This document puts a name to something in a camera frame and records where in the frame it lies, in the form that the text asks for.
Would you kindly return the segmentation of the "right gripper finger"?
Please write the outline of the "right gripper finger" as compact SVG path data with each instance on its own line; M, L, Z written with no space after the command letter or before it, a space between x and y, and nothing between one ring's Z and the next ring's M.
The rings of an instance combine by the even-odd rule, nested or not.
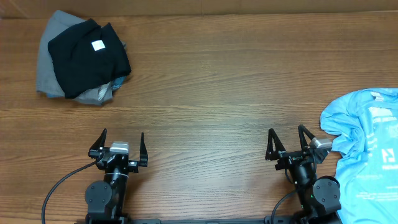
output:
M280 141L274 129L268 131L267 149L265 159L267 161L279 160L286 152L284 145Z
M309 151L312 148L311 144L308 144L307 139L309 138L310 141L315 139L315 135L312 134L303 124L298 126L298 136L300 139L300 146L302 151Z

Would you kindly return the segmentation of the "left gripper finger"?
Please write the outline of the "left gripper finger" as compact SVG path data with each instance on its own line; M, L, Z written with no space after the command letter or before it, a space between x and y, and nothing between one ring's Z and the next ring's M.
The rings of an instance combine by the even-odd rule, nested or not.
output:
M103 129L99 138L90 147L89 152L101 152L106 142L107 129Z
M147 167L148 165L148 153L144 141L144 133L141 133L141 141L140 141L140 156L139 156L139 166Z

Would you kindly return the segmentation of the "light blue printed t-shirt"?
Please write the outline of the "light blue printed t-shirt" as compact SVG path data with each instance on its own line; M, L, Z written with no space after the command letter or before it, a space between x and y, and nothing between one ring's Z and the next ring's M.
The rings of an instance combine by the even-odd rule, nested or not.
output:
M323 110L320 127L336 137L332 150L341 154L341 221L397 223L397 89L341 96Z

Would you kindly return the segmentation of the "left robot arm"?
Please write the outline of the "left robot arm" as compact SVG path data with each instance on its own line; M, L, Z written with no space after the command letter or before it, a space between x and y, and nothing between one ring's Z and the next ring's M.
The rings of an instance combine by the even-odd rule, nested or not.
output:
M88 211L86 223L131 223L129 214L123 212L127 182L130 173L138 173L148 165L148 153L141 134L139 160L129 158L129 143L115 141L105 146L107 130L90 147L88 156L95 166L104 171L103 180L90 184L85 192Z

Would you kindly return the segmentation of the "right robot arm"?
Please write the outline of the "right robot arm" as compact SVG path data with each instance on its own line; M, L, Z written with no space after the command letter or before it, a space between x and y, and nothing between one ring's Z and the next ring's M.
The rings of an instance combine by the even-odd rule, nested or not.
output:
M276 161L276 170L283 170L293 191L283 196L273 208L265 223L341 223L338 210L340 204L340 183L332 176L317 176L317 167L332 149L328 138L317 138L304 125L298 126L300 150L285 149L274 129L268 131L265 159ZM298 195L301 211L291 216L277 216L277 209L289 197Z

